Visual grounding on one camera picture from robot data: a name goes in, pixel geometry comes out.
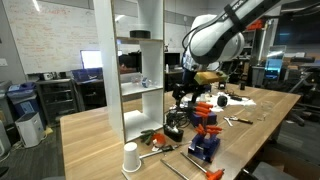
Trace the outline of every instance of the trash bin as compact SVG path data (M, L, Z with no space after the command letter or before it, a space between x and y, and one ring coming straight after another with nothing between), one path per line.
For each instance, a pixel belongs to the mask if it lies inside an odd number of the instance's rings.
M18 119L13 113L13 105L6 95L11 85L11 81L0 81L0 120L3 121L4 125L13 123Z
M38 105L36 84L34 82L11 85L7 96L10 98L19 117L27 113L39 112L43 129L45 129L46 123Z

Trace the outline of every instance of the yellow object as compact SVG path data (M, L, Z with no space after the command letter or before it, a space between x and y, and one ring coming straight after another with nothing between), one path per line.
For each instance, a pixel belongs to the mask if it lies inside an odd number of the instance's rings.
M45 131L46 135L53 133L53 130L47 126L46 131Z
M5 122L6 121L6 117L4 116L4 112L2 110L0 110L0 120L2 122Z
M222 72L197 72L194 79L199 85L222 81L225 74Z

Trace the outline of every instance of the orange object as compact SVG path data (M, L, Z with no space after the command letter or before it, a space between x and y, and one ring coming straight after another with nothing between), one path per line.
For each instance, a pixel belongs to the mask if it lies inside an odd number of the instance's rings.
M166 138L163 134L161 133L156 133L152 136L152 141L154 142L154 140L156 140L156 142L154 143L154 146L161 148L166 144Z
M211 112L210 109L204 108L204 107L201 107L201 106L197 106L197 107L195 107L194 109L195 109L196 111L203 112L203 113L209 113L209 112Z
M205 136L205 135L207 134L201 124L199 124L198 127L197 127L195 130L196 130L196 131L198 132L198 134L200 134L200 135Z
M207 128L207 129L212 129L212 130L222 131L222 128L221 128L221 127L214 126L214 125L207 125L206 128Z
M210 108L213 108L213 105L212 105L212 104L207 104L207 103L204 103L204 102L198 102L197 105L198 105L198 106L201 106L201 107L204 107L204 108L207 108L207 109L208 109L208 108L209 108L209 109L210 109Z
M207 176L208 180L219 180L219 179L221 179L223 174L224 174L224 169L219 169L218 171L216 171L214 173L210 172L210 171L206 172L206 176Z
M255 29L261 29L264 26L264 22L261 19L256 20L252 24L250 24L247 27L247 30L255 30Z
M195 114L198 116L201 116L202 118L208 118L208 116L209 116L208 113L203 113L203 112L199 112L199 111L196 111Z
M209 133L210 135L212 135L212 134L219 134L220 131L207 129L207 133Z

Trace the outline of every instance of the cabinet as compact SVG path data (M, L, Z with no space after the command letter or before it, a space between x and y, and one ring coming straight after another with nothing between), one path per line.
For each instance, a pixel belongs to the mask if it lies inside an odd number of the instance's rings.
M59 123L60 117L78 112L74 86L70 79L38 81L37 91L49 126Z
M245 45L239 59L249 59L250 65L257 65L259 60L262 31L260 29L246 30L242 32L242 34Z
M108 102L109 123L124 142L136 139L141 131L160 129L164 120L164 1L137 0L138 23L128 29L127 37L118 37L112 0L94 0L95 17L103 63L103 76ZM150 39L131 38L130 30L148 30ZM118 44L140 46L143 77L153 83L144 88L140 83L121 83ZM141 94L142 104L124 112L123 99Z

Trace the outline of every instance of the white shelf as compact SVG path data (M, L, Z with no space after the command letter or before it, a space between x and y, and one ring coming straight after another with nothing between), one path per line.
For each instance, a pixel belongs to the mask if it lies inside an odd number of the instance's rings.
M124 121L127 141L138 138L141 131L147 129L158 130L163 126L157 123L158 120L150 119L138 110L124 113Z
M141 131L145 129L162 128L164 119L164 0L137 0L137 2L138 24L136 29L150 31L150 39L116 37L113 10L117 7L113 5L117 3L114 4L113 0L94 0L104 81L105 84L108 84L105 91L110 117L109 124L125 143L139 137ZM139 45L142 52L143 77L148 77L153 82L156 81L157 85L144 88L140 84L131 82L121 83L117 56L118 44ZM124 113L125 99L134 94L141 94L141 107Z
M163 89L163 86L150 86L150 87L142 87L139 83L122 83L122 96L128 96L132 94L145 93L150 91L157 91Z

